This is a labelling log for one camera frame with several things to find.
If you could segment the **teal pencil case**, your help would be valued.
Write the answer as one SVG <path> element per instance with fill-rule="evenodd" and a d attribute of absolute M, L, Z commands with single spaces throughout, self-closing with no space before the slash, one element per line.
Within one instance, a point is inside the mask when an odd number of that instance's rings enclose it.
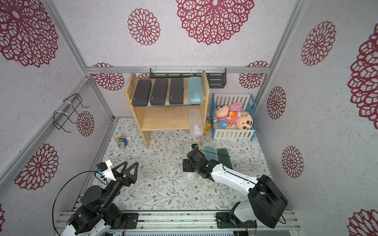
<path fill-rule="evenodd" d="M 205 158 L 210 160 L 218 160 L 216 149 L 214 147 L 204 147 L 202 151 L 205 155 Z"/>

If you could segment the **clear pencil case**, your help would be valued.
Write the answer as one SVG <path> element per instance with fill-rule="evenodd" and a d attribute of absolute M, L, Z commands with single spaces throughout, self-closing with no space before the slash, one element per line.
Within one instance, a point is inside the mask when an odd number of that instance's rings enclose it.
<path fill-rule="evenodd" d="M 190 133 L 195 137 L 203 135 L 201 112 L 199 109 L 189 110 Z"/>
<path fill-rule="evenodd" d="M 191 144 L 185 144 L 183 159 L 188 159 L 187 154 L 191 150 L 192 150 Z M 183 172 L 183 178 L 184 178 L 185 181 L 195 181 L 196 180 L 196 172 L 192 172 L 192 173 L 184 173 Z"/>

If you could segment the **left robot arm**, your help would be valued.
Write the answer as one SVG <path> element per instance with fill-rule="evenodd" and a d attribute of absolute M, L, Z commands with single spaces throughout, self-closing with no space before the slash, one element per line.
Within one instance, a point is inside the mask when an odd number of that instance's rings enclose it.
<path fill-rule="evenodd" d="M 137 227 L 138 213 L 123 213 L 114 203 L 124 187 L 130 187 L 137 181 L 139 163 L 130 166 L 125 161 L 114 166 L 111 160 L 96 165 L 94 174 L 105 179 L 106 187 L 89 187 L 80 201 L 81 207 L 69 218 L 61 236 L 106 236 L 109 230 L 126 230 Z"/>

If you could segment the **dark green pencil case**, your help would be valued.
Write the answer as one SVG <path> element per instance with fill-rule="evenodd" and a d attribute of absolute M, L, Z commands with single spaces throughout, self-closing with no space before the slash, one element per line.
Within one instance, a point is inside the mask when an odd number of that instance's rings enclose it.
<path fill-rule="evenodd" d="M 224 165 L 224 167 L 227 167 L 229 169 L 233 169 L 232 163 L 230 160 L 230 155 L 228 153 L 227 148 L 219 148 L 217 149 L 217 156 L 219 159 L 219 162 Z"/>

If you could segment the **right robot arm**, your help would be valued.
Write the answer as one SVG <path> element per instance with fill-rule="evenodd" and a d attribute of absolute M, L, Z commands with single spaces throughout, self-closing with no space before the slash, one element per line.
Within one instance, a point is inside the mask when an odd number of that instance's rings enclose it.
<path fill-rule="evenodd" d="M 203 179 L 224 184 L 248 198 L 247 202 L 237 202 L 229 212 L 216 213 L 217 227 L 257 228 L 260 222 L 274 229 L 278 223 L 286 224 L 283 213 L 288 205 L 287 198 L 273 180 L 266 176 L 250 177 L 234 171 L 217 160 L 206 159 L 203 151 L 196 147 L 183 160 L 183 171 L 197 173 Z"/>

